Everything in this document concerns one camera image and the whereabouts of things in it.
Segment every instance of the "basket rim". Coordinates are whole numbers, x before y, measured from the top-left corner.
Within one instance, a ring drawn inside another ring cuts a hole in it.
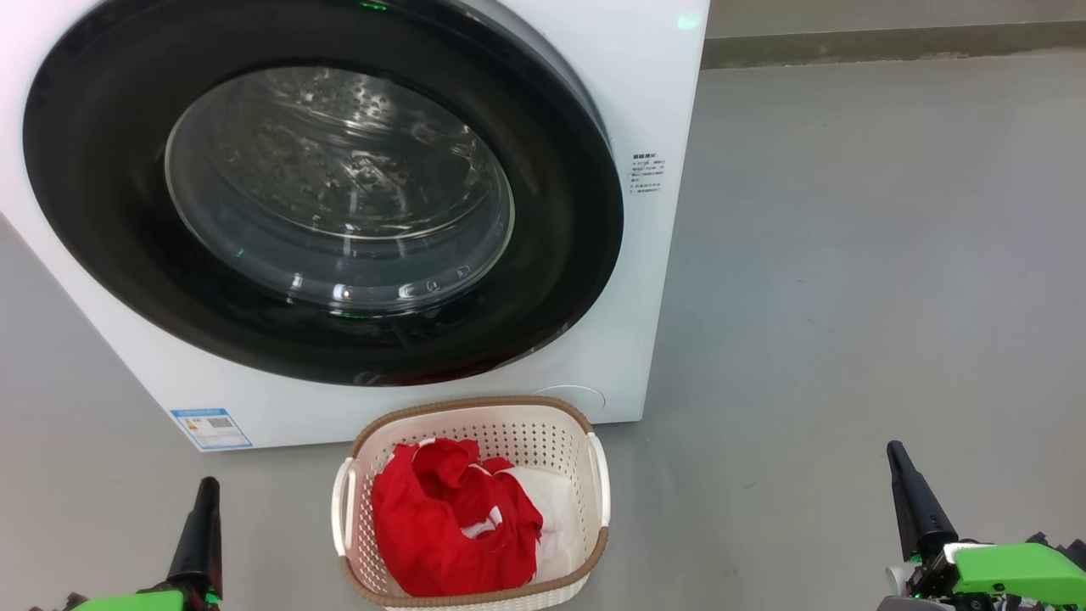
[[[358,437],[355,438],[354,445],[351,446],[351,458],[357,459],[358,451],[362,449],[362,446],[374,435],[374,433],[392,422],[438,412],[449,412],[471,408],[500,407],[503,405],[541,406],[554,408],[569,415],[574,421],[577,421],[585,434],[592,434],[592,424],[589,422],[589,419],[584,418],[584,415],[566,402],[555,399],[553,397],[539,395],[514,395],[503,397],[479,397],[475,399],[456,399],[452,402],[440,402],[437,404],[427,404],[424,406],[399,410],[375,420],[369,424],[369,427],[364,429],[363,432],[358,434]],[[429,597],[386,596],[369,589],[358,581],[358,577],[355,575],[354,569],[351,564],[351,559],[346,556],[340,557],[340,570],[343,573],[343,576],[346,577],[348,582],[351,584],[351,587],[358,593],[358,596],[369,602],[372,602],[374,604],[380,604],[381,607],[427,608],[484,604],[488,602],[523,598],[527,596],[561,589],[583,580],[589,575],[589,573],[592,572],[593,569],[595,569],[596,563],[599,562],[599,558],[604,553],[604,548],[607,547],[608,533],[609,529],[607,526],[602,526],[599,529],[599,535],[596,537],[596,545],[592,548],[592,553],[589,555],[589,558],[572,573],[564,577],[550,580],[540,584],[529,584],[520,586],[519,588],[510,588],[485,594]]]

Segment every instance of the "front-loading washing machine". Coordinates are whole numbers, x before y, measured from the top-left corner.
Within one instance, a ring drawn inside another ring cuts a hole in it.
[[[203,450],[645,402],[708,0],[43,0],[0,211]]]

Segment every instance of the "blue and white sticker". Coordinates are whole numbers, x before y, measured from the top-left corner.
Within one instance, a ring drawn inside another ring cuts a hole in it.
[[[237,450],[253,444],[223,409],[171,410],[177,423],[201,450]]]

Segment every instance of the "white plastic basket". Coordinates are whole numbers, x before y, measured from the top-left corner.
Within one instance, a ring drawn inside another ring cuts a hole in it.
[[[557,580],[472,596],[414,598],[396,585],[377,552],[370,492],[396,444],[428,437],[476,440],[483,459],[569,478],[580,518],[571,550],[577,569]],[[355,440],[332,488],[332,539],[340,568],[366,600],[389,609],[533,611],[559,604],[584,586],[607,545],[610,483],[603,446],[572,406],[550,397],[466,399],[402,410],[378,419]]]

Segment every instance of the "basket handle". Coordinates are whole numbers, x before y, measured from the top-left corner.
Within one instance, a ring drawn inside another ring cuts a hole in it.
[[[607,526],[610,523],[610,473],[607,471],[607,456],[595,433],[589,433],[589,442],[592,443],[595,475],[599,480],[599,525]]]
[[[354,462],[353,457],[348,457],[340,466],[338,472],[336,472],[336,483],[332,484],[332,543],[336,544],[336,553],[340,557],[346,556],[346,543],[350,540],[350,534],[346,533],[343,527],[344,524],[348,529],[351,527],[351,523],[354,520],[354,487],[356,484],[356,475],[354,471],[351,470],[351,463]],[[346,481],[350,489],[348,491],[346,498],[346,520],[343,519],[343,484]]]

